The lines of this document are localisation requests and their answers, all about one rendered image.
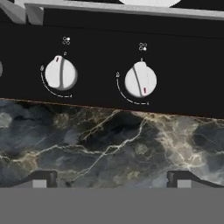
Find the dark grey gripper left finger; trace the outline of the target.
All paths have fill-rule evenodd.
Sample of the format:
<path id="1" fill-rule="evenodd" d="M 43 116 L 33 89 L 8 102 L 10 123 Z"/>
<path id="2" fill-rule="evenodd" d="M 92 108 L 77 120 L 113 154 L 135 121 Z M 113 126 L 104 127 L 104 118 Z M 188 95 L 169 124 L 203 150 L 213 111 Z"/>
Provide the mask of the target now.
<path id="1" fill-rule="evenodd" d="M 0 185 L 0 188 L 24 187 L 24 188 L 56 188 L 58 173 L 56 171 L 38 170 L 27 177 L 8 184 Z"/>

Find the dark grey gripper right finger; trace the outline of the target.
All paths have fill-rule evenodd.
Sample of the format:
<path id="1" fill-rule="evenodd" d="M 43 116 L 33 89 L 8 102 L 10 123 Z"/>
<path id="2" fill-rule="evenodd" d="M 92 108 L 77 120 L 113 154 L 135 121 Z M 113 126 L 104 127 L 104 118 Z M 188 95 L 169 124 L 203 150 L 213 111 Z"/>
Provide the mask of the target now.
<path id="1" fill-rule="evenodd" d="M 224 188 L 224 185 L 201 179 L 190 171 L 168 171 L 166 186 L 169 188 L 197 188 L 202 186 Z"/>

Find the white kettle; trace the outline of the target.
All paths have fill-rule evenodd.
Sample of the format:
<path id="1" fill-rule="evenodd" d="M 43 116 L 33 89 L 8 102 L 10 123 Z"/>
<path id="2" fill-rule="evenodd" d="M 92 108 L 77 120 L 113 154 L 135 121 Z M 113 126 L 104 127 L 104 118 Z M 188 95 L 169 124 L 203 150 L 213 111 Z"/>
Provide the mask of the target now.
<path id="1" fill-rule="evenodd" d="M 171 7 L 179 3 L 181 0 L 119 0 L 119 1 L 127 5 Z"/>

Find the black hob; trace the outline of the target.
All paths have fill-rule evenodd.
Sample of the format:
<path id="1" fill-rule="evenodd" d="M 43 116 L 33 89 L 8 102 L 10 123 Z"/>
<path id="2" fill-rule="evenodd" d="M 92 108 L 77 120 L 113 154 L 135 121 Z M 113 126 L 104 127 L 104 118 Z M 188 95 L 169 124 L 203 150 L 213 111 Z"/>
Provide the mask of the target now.
<path id="1" fill-rule="evenodd" d="M 48 86 L 56 55 L 78 78 Z M 224 12 L 121 4 L 0 0 L 0 98 L 224 119 Z M 144 61 L 154 91 L 136 98 L 126 73 Z"/>

